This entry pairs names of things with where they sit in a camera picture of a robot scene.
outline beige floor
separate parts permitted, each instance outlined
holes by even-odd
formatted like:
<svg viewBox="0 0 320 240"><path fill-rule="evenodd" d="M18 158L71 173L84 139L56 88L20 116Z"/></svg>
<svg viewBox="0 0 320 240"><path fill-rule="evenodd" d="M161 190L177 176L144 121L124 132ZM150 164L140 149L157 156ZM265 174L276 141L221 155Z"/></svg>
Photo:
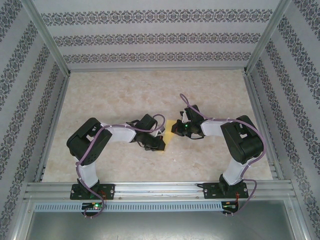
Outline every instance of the beige floor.
<svg viewBox="0 0 320 240"><path fill-rule="evenodd" d="M240 70L72 73L43 181L77 180L66 142L88 118L121 124L161 113L177 120L186 107L180 93L210 117L248 115L256 122ZM96 164L102 182L215 181L230 159L223 137L174 135L164 152L145 151L137 143L110 143ZM272 179L267 158L253 164L245 177Z"/></svg>

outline wallpaper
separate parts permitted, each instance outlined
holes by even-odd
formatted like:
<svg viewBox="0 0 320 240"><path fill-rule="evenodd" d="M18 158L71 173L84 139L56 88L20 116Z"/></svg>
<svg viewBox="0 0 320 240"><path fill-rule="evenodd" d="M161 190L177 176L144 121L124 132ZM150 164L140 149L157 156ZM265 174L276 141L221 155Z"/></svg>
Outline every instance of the wallpaper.
<svg viewBox="0 0 320 240"><path fill-rule="evenodd" d="M65 76L19 0L0 0L0 239L35 179Z"/></svg>
<svg viewBox="0 0 320 240"><path fill-rule="evenodd" d="M279 0L35 0L71 70L245 67Z"/></svg>
<svg viewBox="0 0 320 240"><path fill-rule="evenodd" d="M290 3L251 73L282 171L292 180L312 239L320 239L319 3Z"/></svg>

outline purple cable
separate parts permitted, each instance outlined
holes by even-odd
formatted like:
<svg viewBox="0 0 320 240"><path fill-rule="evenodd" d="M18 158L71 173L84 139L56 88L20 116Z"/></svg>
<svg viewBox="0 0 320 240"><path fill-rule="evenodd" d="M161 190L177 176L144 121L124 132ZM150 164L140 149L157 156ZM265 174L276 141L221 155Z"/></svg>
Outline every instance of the purple cable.
<svg viewBox="0 0 320 240"><path fill-rule="evenodd" d="M244 181L250 181L250 182L254 182L254 188L250 194L250 196L248 197L248 199L246 200L246 202L244 203L244 205L237 211L235 212L233 215L239 213L249 202L249 200L253 197L256 189L257 189L257 181L254 180L254 179L246 179L246 178L243 178L244 177L244 174L245 172L248 170L248 168L250 167L251 164L254 164L256 163L257 161L259 161L265 154L266 154L266 151L267 151L267 144L266 144L266 140L264 138L264 136L262 136L262 134L256 129L254 128L253 126L251 126L250 124L244 122L244 121L241 121L241 120L238 120L238 119L231 119L231 118L212 118L212 117L207 117L206 115L202 114L201 112L199 112L197 109L195 109L193 106L190 105L187 97L185 95L183 95L182 93L180 93L180 98L184 101L184 103L189 107L191 108L193 111L195 111L197 114L201 115L204 119L207 119L207 120L211 120L211 121L217 121L217 122L237 122L237 123L240 123L242 125L245 125L247 126L248 128L252 129L258 136L259 138L261 139L262 141L262 144L263 144L263 151L262 153L260 154L259 157L257 157L255 160L252 160L251 162L248 163L247 166L245 166L245 168L243 169L240 177L244 180Z"/></svg>
<svg viewBox="0 0 320 240"><path fill-rule="evenodd" d="M92 193L93 195L97 196L97 197L101 200L101 202L102 202L102 207L101 207L100 211L98 211L95 215L90 216L91 219L97 217L98 215L100 215L100 214L102 213L102 211L103 211L103 210L105 209L105 207L106 207L106 203L105 203L105 200L103 199L102 196L100 196L99 194L97 194L95 191L91 190L90 187L88 187L88 186L85 184L85 182L82 180L82 177L81 177L80 171L79 171L79 166L81 165L81 163L82 163L82 162L86 159L86 157L88 156L88 154L89 154L90 150L92 149L93 145L95 144L95 142L96 142L99 134L100 134L104 129L107 129L107 128L109 128L109 127L120 127L120 128L125 128L125 129L131 129L131 130L135 130L135 131L140 131L140 132L144 132L144 133L153 133L153 132L155 132L155 131L161 130L161 129L164 127L165 123L166 123L166 118L165 118L165 116L163 116L162 114L159 114L159 113L158 113L158 114L154 115L153 118L155 118L155 117L157 117L157 116L162 117L162 118L163 118L163 122L162 122L162 124L161 124L159 127L155 128L155 129L151 129L151 130L143 130L143 129L139 129L139 128L135 128L135 127L132 127L132 126L129 126L129 125L123 125L123 124L108 124L108 125L103 126L102 128L100 128L100 129L98 130L98 132L96 133L96 135L95 135L94 138L92 139L92 141L91 141L88 149L85 151L85 153L83 154L82 158L81 158L78 162L75 163L75 170L76 170L76 174L78 175L78 179L79 179L80 183L81 183L90 193ZM83 215L84 215L85 218L87 217L86 212L87 212L87 208L84 210L84 213L83 213Z"/></svg>

